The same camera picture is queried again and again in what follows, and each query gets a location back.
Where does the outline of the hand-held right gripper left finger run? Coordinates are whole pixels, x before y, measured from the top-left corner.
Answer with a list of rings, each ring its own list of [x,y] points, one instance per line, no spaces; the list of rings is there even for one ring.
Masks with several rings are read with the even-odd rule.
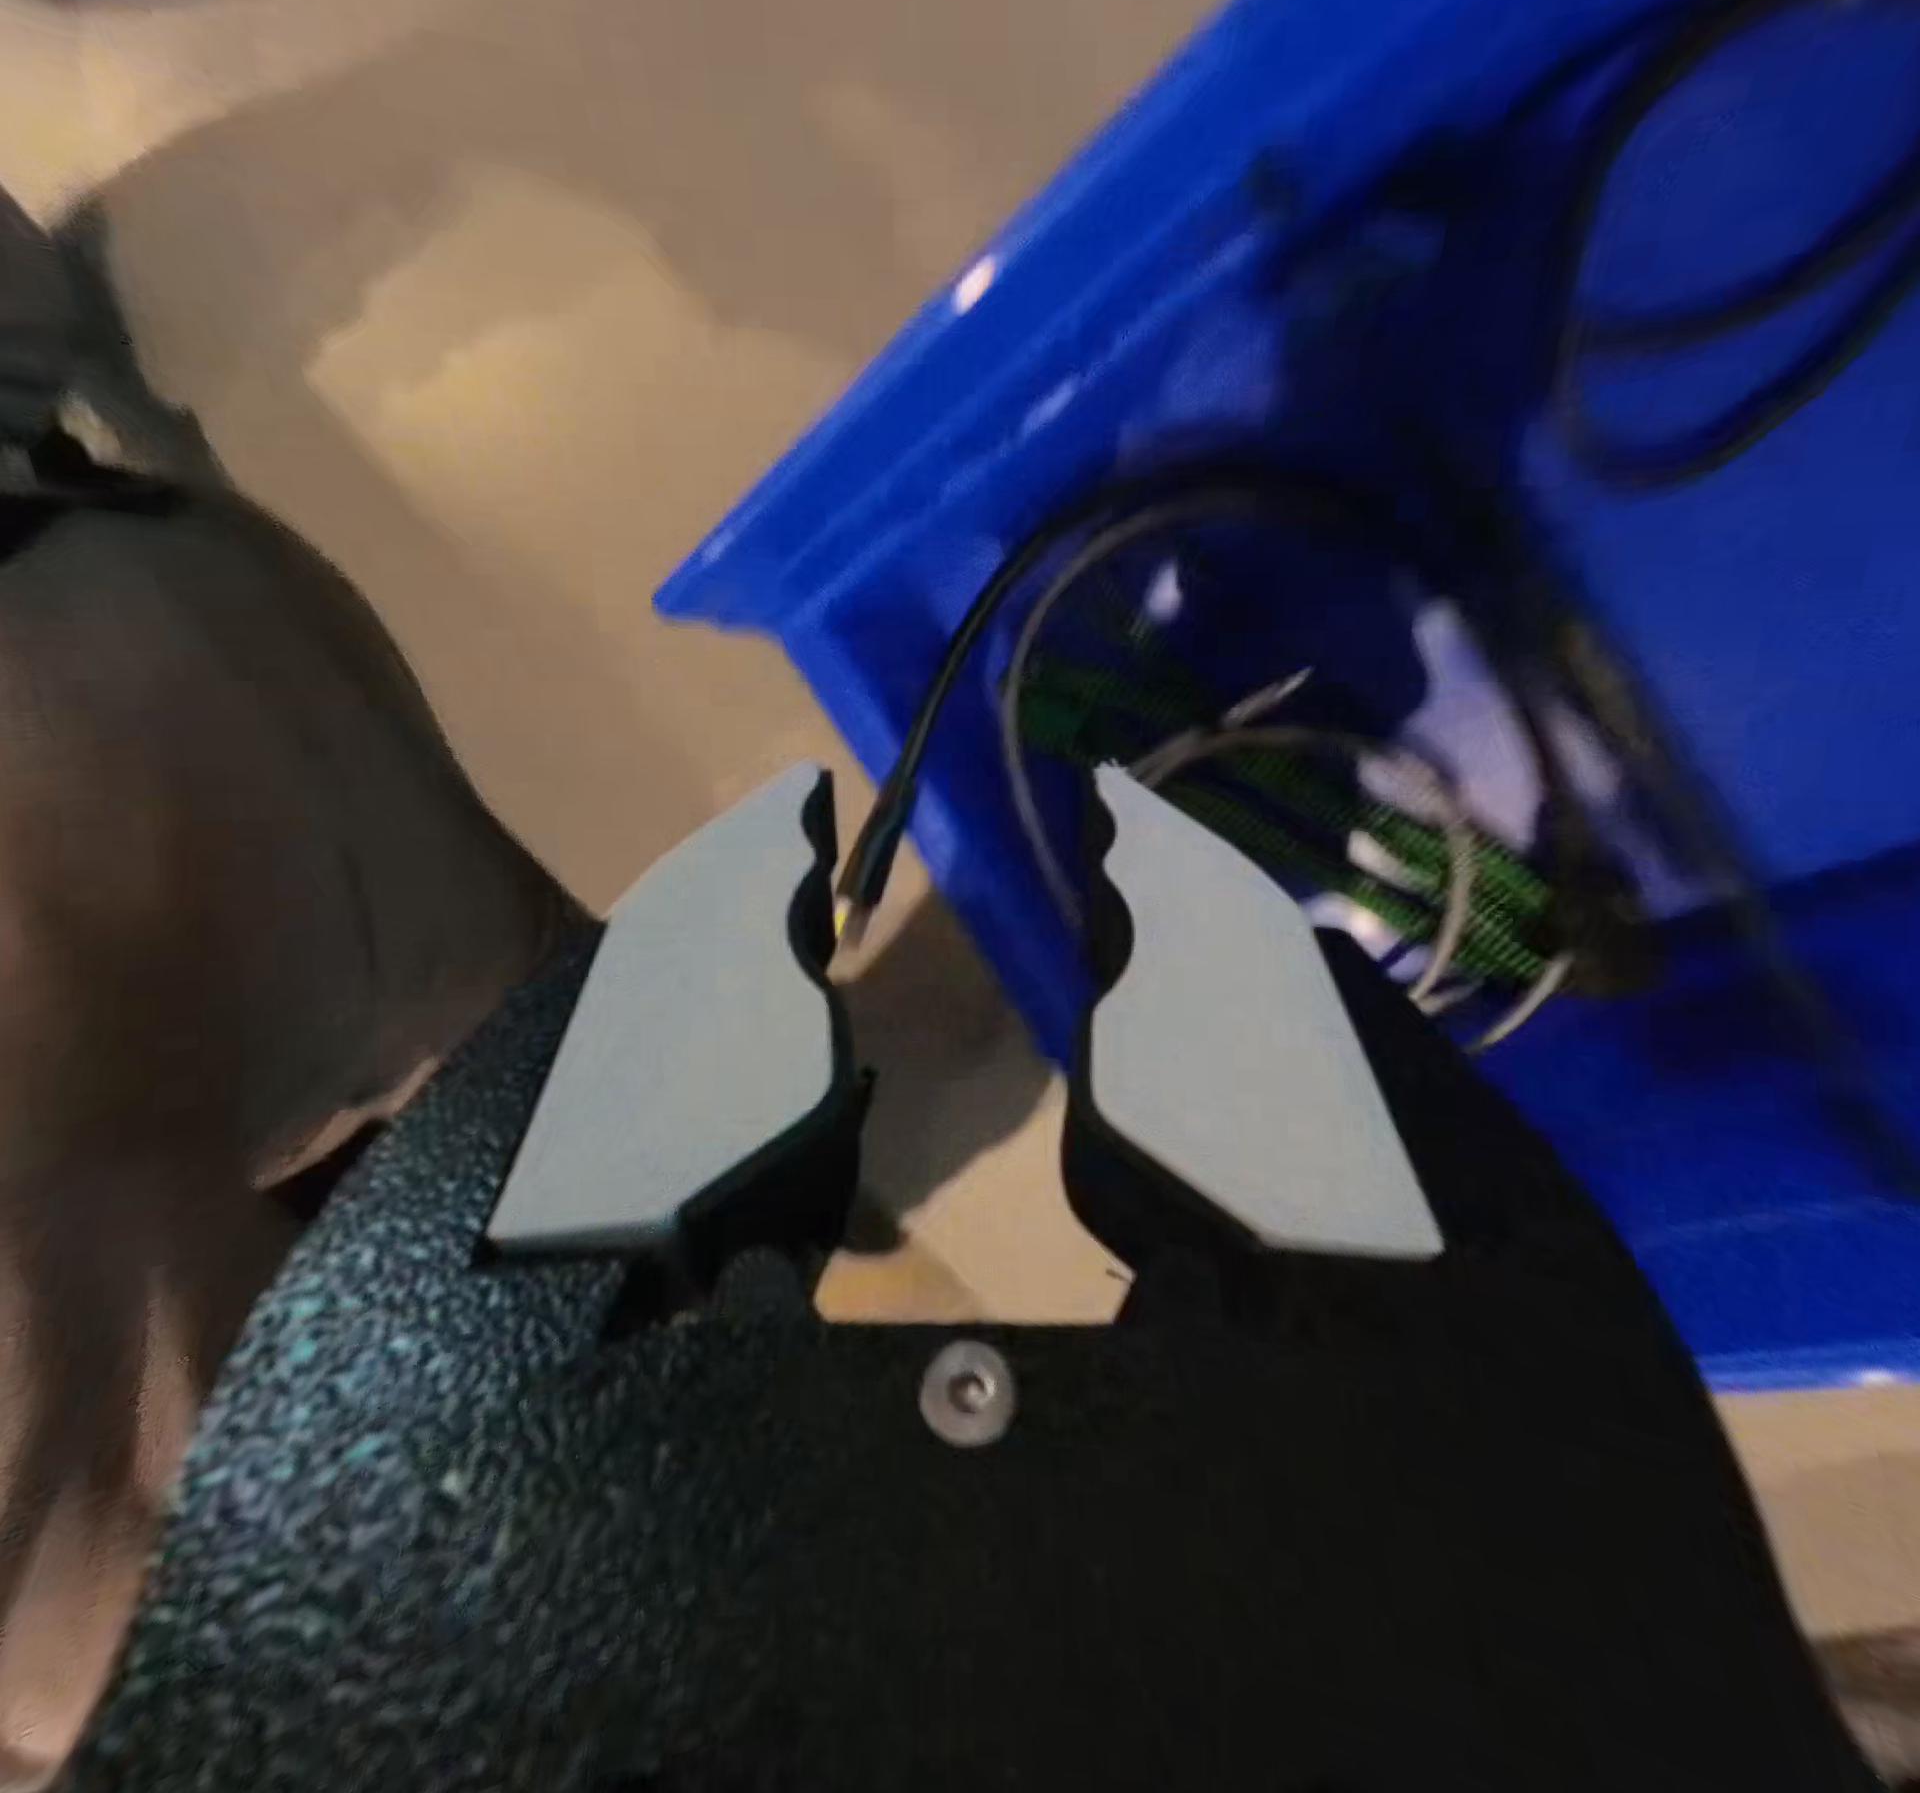
[[[833,985],[833,775],[796,765],[624,888],[482,1231],[706,1296],[747,1250],[840,1245],[873,1074]]]

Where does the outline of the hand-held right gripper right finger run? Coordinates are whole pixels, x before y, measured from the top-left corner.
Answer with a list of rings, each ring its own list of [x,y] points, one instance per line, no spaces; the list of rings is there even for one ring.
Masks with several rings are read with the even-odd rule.
[[[1313,922],[1121,767],[1098,767],[1088,807],[1076,1216],[1135,1278],[1174,1250],[1434,1263],[1445,1232]]]

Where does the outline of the blue plastic bin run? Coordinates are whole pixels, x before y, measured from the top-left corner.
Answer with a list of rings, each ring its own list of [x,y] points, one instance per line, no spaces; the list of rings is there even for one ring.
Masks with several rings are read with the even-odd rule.
[[[1717,1393],[1916,1383],[1916,0],[1229,0],[659,587],[1040,1051],[1135,767]]]

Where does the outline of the person's left forearm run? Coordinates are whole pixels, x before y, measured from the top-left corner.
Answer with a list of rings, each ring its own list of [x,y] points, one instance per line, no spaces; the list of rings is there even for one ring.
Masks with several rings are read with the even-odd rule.
[[[2,556],[2,1788],[103,1685],[297,1224],[274,1188],[583,926],[373,607],[235,498]]]

